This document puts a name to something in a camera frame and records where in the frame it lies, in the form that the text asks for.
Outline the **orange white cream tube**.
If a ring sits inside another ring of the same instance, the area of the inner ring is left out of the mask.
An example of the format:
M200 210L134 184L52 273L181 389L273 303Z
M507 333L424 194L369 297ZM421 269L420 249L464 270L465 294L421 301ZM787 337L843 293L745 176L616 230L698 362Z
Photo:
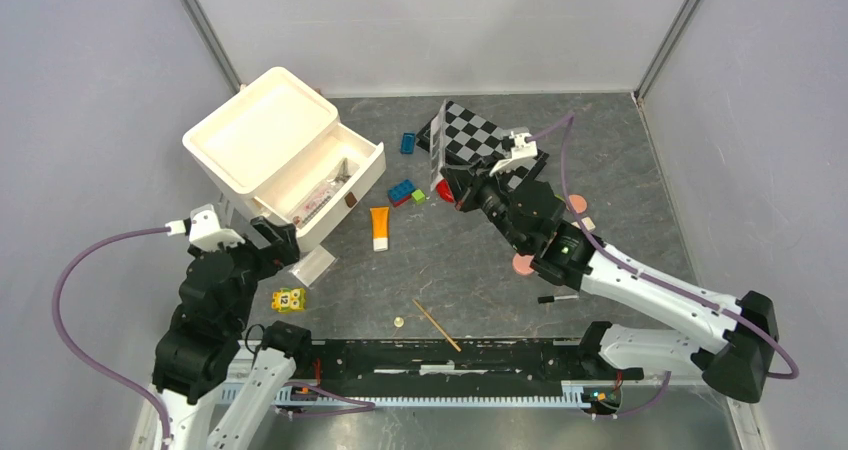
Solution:
M389 249L389 207L372 207L370 209L372 222L372 248L374 252Z

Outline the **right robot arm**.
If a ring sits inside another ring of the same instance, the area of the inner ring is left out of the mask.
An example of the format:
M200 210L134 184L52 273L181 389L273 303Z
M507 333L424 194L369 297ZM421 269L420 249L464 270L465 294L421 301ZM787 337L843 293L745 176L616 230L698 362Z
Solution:
M773 301L743 297L671 277L626 255L582 225L567 222L565 201L547 182L510 190L480 163L440 171L460 212L481 211L530 269L546 282L626 305L665 324L636 330L590 325L577 352L580 370L602 378L613 369L698 375L713 390L758 403L779 345Z

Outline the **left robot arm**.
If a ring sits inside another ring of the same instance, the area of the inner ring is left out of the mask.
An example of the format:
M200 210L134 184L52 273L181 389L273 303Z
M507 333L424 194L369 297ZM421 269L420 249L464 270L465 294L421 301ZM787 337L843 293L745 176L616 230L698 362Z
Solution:
M187 236L193 259L178 289L180 303L155 348L152 384L167 412L165 449L205 445L196 422L209 416L208 396L224 382L239 351L259 282L300 259L294 225L264 217L250 224L266 246L224 227L210 210L166 225L168 235Z

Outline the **clear false eyelash case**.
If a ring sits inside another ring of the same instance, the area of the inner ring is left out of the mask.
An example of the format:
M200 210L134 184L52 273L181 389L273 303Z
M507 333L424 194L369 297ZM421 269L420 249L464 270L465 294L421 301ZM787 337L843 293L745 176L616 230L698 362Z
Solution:
M290 221L302 228L313 220L339 189L336 182L322 182L313 188L292 210Z

